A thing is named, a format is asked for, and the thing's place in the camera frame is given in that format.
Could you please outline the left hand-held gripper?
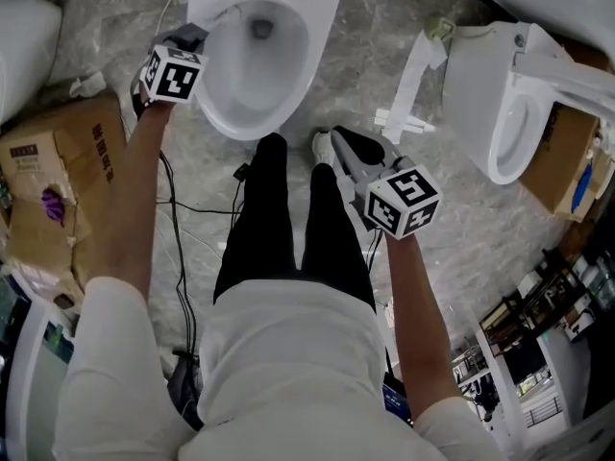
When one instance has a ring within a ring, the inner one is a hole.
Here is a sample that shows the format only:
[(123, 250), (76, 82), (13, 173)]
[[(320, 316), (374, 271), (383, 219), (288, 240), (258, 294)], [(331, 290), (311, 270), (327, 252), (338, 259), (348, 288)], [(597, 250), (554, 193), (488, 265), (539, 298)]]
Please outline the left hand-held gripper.
[(137, 72), (150, 100), (189, 103), (209, 58), (202, 54), (209, 32), (186, 23), (179, 29), (156, 36), (145, 63)]

